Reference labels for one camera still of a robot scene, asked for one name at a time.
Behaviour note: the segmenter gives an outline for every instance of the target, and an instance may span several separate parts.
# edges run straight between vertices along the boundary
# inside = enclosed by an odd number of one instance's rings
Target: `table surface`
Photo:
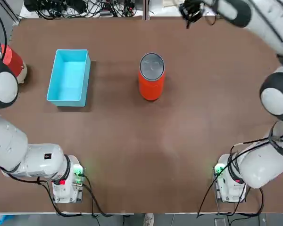
[[[275,121],[258,90],[277,59],[258,37],[225,21],[209,26],[201,20],[187,30],[176,18],[24,19],[11,46],[29,76],[1,115],[30,143],[59,144],[77,156],[105,212],[197,212],[219,156],[235,143],[262,137]],[[84,108],[46,101],[57,49],[89,51]],[[164,91],[155,102],[138,91],[139,61],[148,52],[166,64]],[[264,211],[283,212],[283,174],[263,190]],[[59,207],[91,212],[86,192],[83,198]],[[259,204],[253,191],[239,211],[256,212]],[[221,210],[233,211],[233,204]],[[54,209],[41,186],[0,172],[0,211]],[[212,191],[203,211],[217,211]]]

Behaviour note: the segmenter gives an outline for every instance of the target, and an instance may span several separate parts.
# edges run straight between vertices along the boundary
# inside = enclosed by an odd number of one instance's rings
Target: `blue plastic bin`
[[[0,215],[0,225],[3,224],[5,220],[12,219],[14,215]]]
[[[58,49],[47,100],[58,107],[84,107],[89,71],[90,58],[86,49]]]

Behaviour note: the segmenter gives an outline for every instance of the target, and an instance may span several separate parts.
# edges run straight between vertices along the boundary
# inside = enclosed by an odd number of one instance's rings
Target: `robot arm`
[[[245,28],[259,36],[278,56],[282,64],[263,82],[259,94],[264,108],[282,120],[273,128],[273,144],[245,153],[217,178],[217,197],[223,202],[240,202],[245,197],[245,184],[260,188],[283,172],[283,0],[186,0],[179,9],[184,19],[194,23],[201,17],[200,3],[211,7],[231,24]],[[242,150],[243,153],[253,146]],[[215,170],[228,164],[239,153],[224,154]]]
[[[0,59],[0,109],[18,96],[18,82]],[[82,200],[83,168],[78,159],[64,155],[55,144],[28,144],[27,136],[0,117],[0,169],[6,176],[44,177],[52,180],[55,202]]]

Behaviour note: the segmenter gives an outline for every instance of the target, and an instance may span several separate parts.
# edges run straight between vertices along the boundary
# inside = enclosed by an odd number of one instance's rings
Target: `red can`
[[[1,45],[2,52],[4,51],[5,46]],[[10,70],[14,73],[17,78],[18,83],[23,83],[27,74],[27,67],[22,58],[9,46],[6,48],[6,53],[3,59],[3,63],[7,65]]]
[[[140,62],[139,90],[146,100],[156,100],[162,94],[165,82],[165,63],[160,55],[148,53]]]

